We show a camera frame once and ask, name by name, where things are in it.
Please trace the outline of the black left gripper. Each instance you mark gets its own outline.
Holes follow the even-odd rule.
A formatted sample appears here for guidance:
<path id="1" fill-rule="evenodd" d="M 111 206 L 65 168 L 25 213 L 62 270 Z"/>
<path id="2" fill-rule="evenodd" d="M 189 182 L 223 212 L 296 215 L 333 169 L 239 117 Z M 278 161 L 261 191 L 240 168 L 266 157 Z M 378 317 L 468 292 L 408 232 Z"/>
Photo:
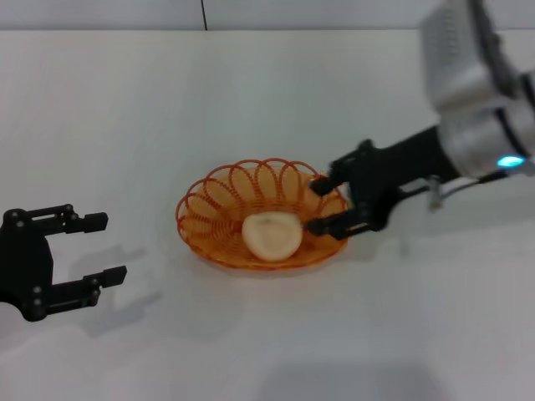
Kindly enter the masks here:
<path id="1" fill-rule="evenodd" d="M 121 285 L 126 266 L 52 285 L 53 258 L 45 235 L 104 231 L 105 212 L 80 216 L 71 204 L 25 211 L 13 209 L 1 225 L 1 302 L 28 322 L 98 304 L 101 291 Z"/>

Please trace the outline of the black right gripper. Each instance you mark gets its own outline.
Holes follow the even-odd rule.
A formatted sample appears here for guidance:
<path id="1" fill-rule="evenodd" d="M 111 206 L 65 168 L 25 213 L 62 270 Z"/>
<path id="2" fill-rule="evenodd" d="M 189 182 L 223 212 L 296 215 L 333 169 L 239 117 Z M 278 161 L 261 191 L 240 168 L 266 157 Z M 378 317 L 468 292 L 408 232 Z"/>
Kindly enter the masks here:
<path id="1" fill-rule="evenodd" d="M 456 178 L 436 127 L 382 149 L 364 140 L 356 150 L 332 162 L 325 175 L 308 184 L 316 195 L 328 195 L 348 184 L 353 209 L 314 218 L 305 223 L 305 229 L 314 236 L 336 240 L 381 231 L 394 207 L 404 199 L 400 187 L 431 176 L 445 182 Z"/>

